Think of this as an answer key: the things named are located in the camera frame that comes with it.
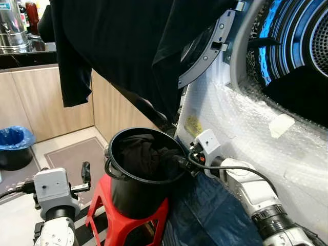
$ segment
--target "gray mat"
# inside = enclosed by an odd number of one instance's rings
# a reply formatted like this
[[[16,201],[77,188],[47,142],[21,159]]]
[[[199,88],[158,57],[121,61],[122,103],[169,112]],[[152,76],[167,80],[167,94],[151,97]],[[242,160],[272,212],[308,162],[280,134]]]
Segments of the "gray mat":
[[[104,147],[96,137],[47,153],[45,157],[51,168],[66,169],[68,181],[72,186],[82,183],[82,162],[88,161],[91,165],[91,190],[81,192],[78,196],[82,204],[92,200],[94,188],[105,174]]]
[[[25,180],[33,179],[33,176],[40,171],[40,166],[38,165],[36,158],[33,155],[31,162],[24,168],[16,171],[6,171],[0,170],[2,182],[0,183],[0,193],[7,191],[10,188],[16,187],[16,184],[19,182],[24,182]],[[5,202],[11,201],[19,196],[22,196],[23,193],[14,193],[13,195],[6,196],[0,199],[0,205]]]

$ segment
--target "red stool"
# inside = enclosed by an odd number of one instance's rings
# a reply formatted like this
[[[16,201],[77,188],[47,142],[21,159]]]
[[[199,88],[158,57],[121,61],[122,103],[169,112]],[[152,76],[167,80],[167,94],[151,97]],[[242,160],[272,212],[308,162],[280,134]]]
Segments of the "red stool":
[[[155,235],[153,242],[147,246],[158,246],[165,227],[166,217],[169,210],[169,202],[166,198],[158,210],[146,219],[130,219],[121,215],[114,207],[111,199],[111,178],[104,175],[97,184],[94,196],[88,211],[86,225],[91,225],[91,229],[97,241],[97,246],[100,246],[100,239],[93,216],[98,208],[105,207],[105,212],[108,220],[108,229],[104,246],[124,246],[127,235],[138,226],[149,221],[157,220]]]

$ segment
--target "bubble wrap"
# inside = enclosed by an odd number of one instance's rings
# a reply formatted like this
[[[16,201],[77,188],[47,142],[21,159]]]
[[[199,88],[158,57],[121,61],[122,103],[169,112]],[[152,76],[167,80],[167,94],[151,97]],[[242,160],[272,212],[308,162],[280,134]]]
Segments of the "bubble wrap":
[[[214,131],[223,157],[253,164],[274,183],[289,216],[328,242],[327,132],[295,120],[273,138],[269,124],[282,113],[230,89],[229,81],[220,55],[189,85],[176,135],[189,146],[186,120],[197,117],[202,129]]]

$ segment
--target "blue tarp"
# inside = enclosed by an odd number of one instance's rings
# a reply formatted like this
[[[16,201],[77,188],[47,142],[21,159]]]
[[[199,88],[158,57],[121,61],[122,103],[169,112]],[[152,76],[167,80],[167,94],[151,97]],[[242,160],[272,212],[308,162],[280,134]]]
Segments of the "blue tarp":
[[[34,143],[34,135],[25,127],[13,126],[0,130],[0,150],[21,150]]]
[[[241,203],[203,173],[186,175],[170,201],[165,246],[262,246]]]

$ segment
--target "wooden cabinet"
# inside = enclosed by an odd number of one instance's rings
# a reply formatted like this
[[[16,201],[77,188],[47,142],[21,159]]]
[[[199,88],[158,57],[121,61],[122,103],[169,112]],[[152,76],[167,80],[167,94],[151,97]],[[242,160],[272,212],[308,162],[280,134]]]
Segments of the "wooden cabinet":
[[[87,104],[64,108],[58,67],[12,72],[37,141],[94,125],[92,96]]]
[[[92,94],[95,126],[110,139],[129,127],[157,127],[103,77],[92,71]]]
[[[0,73],[0,129],[22,126],[31,131],[23,104],[10,72]]]

